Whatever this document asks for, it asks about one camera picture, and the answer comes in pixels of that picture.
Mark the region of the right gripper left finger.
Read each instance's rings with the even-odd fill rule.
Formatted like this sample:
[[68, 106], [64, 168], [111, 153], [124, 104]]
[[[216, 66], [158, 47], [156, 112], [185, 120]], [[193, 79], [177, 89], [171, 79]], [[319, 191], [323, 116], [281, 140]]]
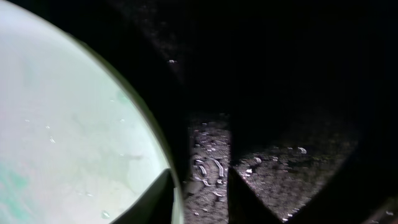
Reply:
[[170, 169], [164, 170], [139, 199], [112, 224], [171, 224], [174, 182]]

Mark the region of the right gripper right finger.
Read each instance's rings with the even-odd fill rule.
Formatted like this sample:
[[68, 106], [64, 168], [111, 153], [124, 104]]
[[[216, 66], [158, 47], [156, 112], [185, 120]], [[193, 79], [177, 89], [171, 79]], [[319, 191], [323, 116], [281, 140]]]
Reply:
[[229, 224], [282, 224], [256, 196], [236, 169], [228, 169]]

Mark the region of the mint green plate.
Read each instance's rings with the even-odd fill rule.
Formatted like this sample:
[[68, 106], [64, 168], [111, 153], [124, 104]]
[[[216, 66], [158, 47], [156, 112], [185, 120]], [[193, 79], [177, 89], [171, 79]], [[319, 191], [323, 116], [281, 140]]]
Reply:
[[1, 2], [1, 222], [111, 223], [170, 169], [164, 141], [115, 69]]

